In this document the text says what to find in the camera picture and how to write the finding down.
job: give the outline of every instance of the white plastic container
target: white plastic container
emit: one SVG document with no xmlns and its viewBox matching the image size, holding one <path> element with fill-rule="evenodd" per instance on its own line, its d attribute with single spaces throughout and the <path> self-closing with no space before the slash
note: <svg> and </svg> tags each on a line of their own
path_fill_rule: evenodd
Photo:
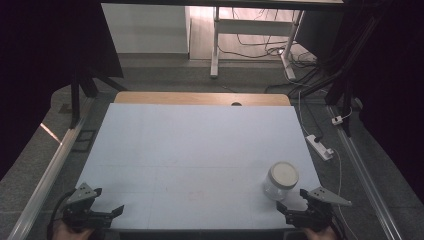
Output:
<svg viewBox="0 0 424 240">
<path fill-rule="evenodd" d="M 299 174 L 288 162 L 277 162 L 269 169 L 263 183 L 264 193 L 272 200 L 281 201 L 296 186 Z"/>
</svg>

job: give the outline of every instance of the white table surface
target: white table surface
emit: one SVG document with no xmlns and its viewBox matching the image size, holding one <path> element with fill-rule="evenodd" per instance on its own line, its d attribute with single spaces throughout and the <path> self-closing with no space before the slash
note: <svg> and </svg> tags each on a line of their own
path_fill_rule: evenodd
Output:
<svg viewBox="0 0 424 240">
<path fill-rule="evenodd" d="M 92 210 L 124 204 L 112 229 L 278 229 L 284 215 L 262 191 L 275 162 L 319 187 L 293 107 L 111 104 L 77 186 L 102 188 Z"/>
</svg>

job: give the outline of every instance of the floor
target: floor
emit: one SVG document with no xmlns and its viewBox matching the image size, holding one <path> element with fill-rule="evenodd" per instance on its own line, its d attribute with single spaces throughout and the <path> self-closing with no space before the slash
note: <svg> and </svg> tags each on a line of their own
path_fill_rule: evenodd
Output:
<svg viewBox="0 0 424 240">
<path fill-rule="evenodd" d="M 190 7 L 190 15 L 190 59 L 211 59 L 214 33 L 213 8 Z M 219 17 L 220 19 L 291 22 L 293 11 L 275 9 L 220 8 Z M 277 52 L 272 52 L 271 50 L 273 48 L 284 47 L 287 39 L 288 37 L 278 36 L 220 34 L 218 38 L 218 46 L 222 51 L 219 53 L 219 59 L 281 61 Z M 300 54 L 306 52 L 306 50 L 299 45 L 294 45 L 292 52 L 294 54 Z"/>
<path fill-rule="evenodd" d="M 246 17 L 255 18 L 260 15 L 259 11 L 254 10 L 252 13 L 246 13 Z M 227 10 L 227 12 L 221 11 L 221 13 L 227 14 L 226 16 L 228 17 L 232 15 L 230 10 Z M 239 12 L 239 10 L 237 10 L 237 13 L 239 16 L 244 16 L 244 13 Z M 286 14 L 286 17 L 291 17 L 290 12 Z M 258 61 L 257 59 L 235 57 L 233 54 L 228 56 L 220 55 L 224 60 L 220 63 L 220 76 L 216 80 L 211 80 L 209 78 L 210 60 L 208 60 L 210 59 L 208 57 L 210 52 L 204 50 L 208 49 L 207 47 L 199 47 L 199 50 L 195 50 L 195 42 L 197 40 L 193 40 L 193 38 L 199 36 L 195 32 L 196 30 L 193 27 L 191 60 L 178 56 L 169 56 L 167 58 L 150 56 L 145 58 L 136 55 L 120 55 L 125 79 L 115 80 L 132 91 L 263 93 L 264 89 L 269 85 L 282 84 L 277 88 L 271 89 L 269 93 L 287 94 L 296 86 L 285 80 L 282 64 L 278 59 L 274 60 L 275 57 L 268 57 L 264 61 Z M 259 36 L 255 41 L 263 43 L 263 40 L 264 38 Z M 264 52 L 263 46 L 252 50 L 248 47 L 236 47 L 235 45 L 239 45 L 237 38 L 231 41 L 222 40 L 223 45 L 220 46 L 226 49 L 228 47 L 232 51 L 241 51 L 246 55 L 251 54 L 251 56 L 263 54 Z M 198 42 L 204 43 L 206 40 L 199 38 Z M 304 51 L 300 48 L 295 55 L 300 55 Z M 310 69 L 295 68 L 294 70 L 297 76 L 304 76 Z M 89 119 L 84 124 L 84 134 L 98 131 L 108 104 L 113 101 L 117 93 L 101 81 L 96 80 L 96 84 L 100 93 L 94 101 Z M 296 98 L 291 99 L 292 105 L 298 113 L 302 113 L 303 124 L 307 130 L 309 132 L 319 132 L 317 125 L 321 126 L 321 131 L 325 132 L 326 135 L 325 144 L 337 149 L 338 153 L 340 153 L 338 160 L 323 162 L 313 149 L 310 149 L 320 180 L 323 186 L 335 192 L 337 192 L 341 183 L 341 195 L 354 202 L 354 207 L 342 208 L 342 211 L 346 222 L 352 228 L 352 231 L 356 233 L 357 239 L 387 239 L 376 217 L 375 210 L 371 206 L 361 182 L 353 171 L 352 164 L 341 144 L 336 129 L 326 122 L 326 120 L 329 120 L 329 116 L 326 110 L 327 106 L 323 102 L 324 95 L 325 92 L 316 92 L 309 96 L 307 100 L 300 102 L 301 105 L 299 105 L 299 101 Z M 45 128 L 40 126 L 21 156 L 17 159 L 16 164 L 1 180 L 0 239 L 6 239 L 9 236 L 59 146 L 57 139 L 59 141 L 63 139 L 70 123 L 69 106 L 70 88 L 65 87 L 52 96 L 51 110 L 43 121 Z M 375 184 L 387 203 L 404 239 L 424 239 L 423 204 L 416 198 L 387 154 L 364 129 L 358 118 L 359 111 L 360 108 L 354 108 L 351 129 L 354 133 L 353 138 L 361 154 L 363 154 Z M 44 239 L 46 222 L 48 222 L 58 197 L 75 186 L 79 172 L 83 168 L 89 154 L 90 146 L 87 144 L 87 142 L 82 141 L 73 145 L 73 151 L 70 152 L 47 200 L 43 204 L 42 209 L 40 209 L 38 218 L 32 226 L 27 239 Z M 342 168 L 343 173 L 342 182 L 339 182 L 341 177 L 340 168 Z M 349 230 L 347 232 L 349 239 L 355 239 Z"/>
</svg>

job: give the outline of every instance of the wall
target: wall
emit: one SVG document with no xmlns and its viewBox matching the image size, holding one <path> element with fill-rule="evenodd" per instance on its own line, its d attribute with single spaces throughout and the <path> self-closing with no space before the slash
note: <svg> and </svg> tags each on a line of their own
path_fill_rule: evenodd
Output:
<svg viewBox="0 0 424 240">
<path fill-rule="evenodd" d="M 102 4 L 118 53 L 188 53 L 189 7 Z"/>
</svg>

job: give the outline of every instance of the cup lid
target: cup lid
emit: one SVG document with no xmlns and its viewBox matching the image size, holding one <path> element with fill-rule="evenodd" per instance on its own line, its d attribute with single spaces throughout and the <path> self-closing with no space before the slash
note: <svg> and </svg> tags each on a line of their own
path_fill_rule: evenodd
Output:
<svg viewBox="0 0 424 240">
<path fill-rule="evenodd" d="M 278 188 L 292 189 L 299 180 L 296 168 L 288 162 L 275 163 L 268 172 L 269 179 Z"/>
</svg>

